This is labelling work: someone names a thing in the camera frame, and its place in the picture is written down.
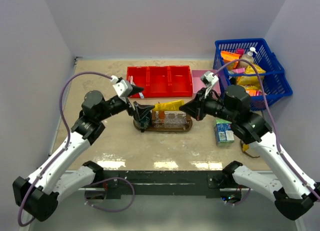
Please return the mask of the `yellow toothpaste tube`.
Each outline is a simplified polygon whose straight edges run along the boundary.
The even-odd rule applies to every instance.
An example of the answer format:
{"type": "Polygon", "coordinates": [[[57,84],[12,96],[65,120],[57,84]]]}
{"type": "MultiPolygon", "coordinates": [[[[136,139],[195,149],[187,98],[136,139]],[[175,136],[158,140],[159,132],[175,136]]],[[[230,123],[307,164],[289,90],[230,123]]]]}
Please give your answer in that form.
{"type": "Polygon", "coordinates": [[[157,103],[155,104],[153,110],[155,112],[159,111],[179,111],[180,107],[185,104],[184,100],[175,100],[170,102],[164,102],[164,103],[157,103]]]}

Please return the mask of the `dark green mug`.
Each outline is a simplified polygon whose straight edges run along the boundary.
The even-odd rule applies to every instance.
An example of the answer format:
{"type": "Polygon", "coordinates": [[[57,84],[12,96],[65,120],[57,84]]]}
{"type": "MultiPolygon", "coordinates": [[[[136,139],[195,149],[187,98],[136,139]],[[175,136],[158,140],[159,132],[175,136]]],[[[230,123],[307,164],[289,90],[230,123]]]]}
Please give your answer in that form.
{"type": "Polygon", "coordinates": [[[137,130],[139,130],[141,133],[144,133],[151,126],[151,123],[152,123],[152,112],[151,114],[143,118],[141,121],[135,121],[133,119],[134,127],[137,130]]]}

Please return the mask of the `orange toothpaste tube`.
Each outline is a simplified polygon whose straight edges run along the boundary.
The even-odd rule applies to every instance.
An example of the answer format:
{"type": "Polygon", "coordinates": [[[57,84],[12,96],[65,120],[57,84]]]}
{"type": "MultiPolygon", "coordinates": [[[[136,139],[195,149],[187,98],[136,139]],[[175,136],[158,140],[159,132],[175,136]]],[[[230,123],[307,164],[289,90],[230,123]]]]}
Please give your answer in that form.
{"type": "Polygon", "coordinates": [[[165,112],[164,112],[163,110],[160,110],[160,111],[158,112],[158,118],[159,118],[159,120],[160,120],[161,122],[164,122],[164,121],[165,121],[166,114],[165,114],[165,112]]]}

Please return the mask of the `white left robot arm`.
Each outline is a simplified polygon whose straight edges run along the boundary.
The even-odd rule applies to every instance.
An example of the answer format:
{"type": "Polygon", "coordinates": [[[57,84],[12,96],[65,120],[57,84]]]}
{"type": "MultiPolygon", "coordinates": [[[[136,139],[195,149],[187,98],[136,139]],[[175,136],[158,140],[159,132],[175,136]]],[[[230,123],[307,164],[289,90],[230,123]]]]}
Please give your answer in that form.
{"type": "Polygon", "coordinates": [[[93,161],[85,162],[76,172],[64,173],[74,160],[102,134],[106,120],[123,111],[130,116],[134,109],[128,97],[141,93],[142,87],[127,80],[113,85],[116,95],[106,100],[98,90],[84,96],[79,118],[60,147],[27,178],[19,176],[12,184],[19,211],[26,211],[40,222],[47,220],[63,199],[85,186],[99,187],[106,183],[104,169],[93,161]]]}

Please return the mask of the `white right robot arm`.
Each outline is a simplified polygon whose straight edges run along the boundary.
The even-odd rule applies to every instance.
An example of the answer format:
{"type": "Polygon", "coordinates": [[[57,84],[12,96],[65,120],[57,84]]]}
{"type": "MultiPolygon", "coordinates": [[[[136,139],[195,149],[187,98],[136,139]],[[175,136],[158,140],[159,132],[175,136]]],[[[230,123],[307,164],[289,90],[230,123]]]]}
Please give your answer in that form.
{"type": "Polygon", "coordinates": [[[279,144],[275,129],[259,114],[251,111],[251,96],[239,85],[227,87],[222,99],[215,100],[199,90],[180,111],[201,121],[206,115],[230,122],[233,134],[255,150],[275,174],[276,179],[257,173],[238,161],[223,171],[223,183],[248,187],[270,199],[287,219],[295,221],[320,199],[320,184],[310,178],[279,144]]]}

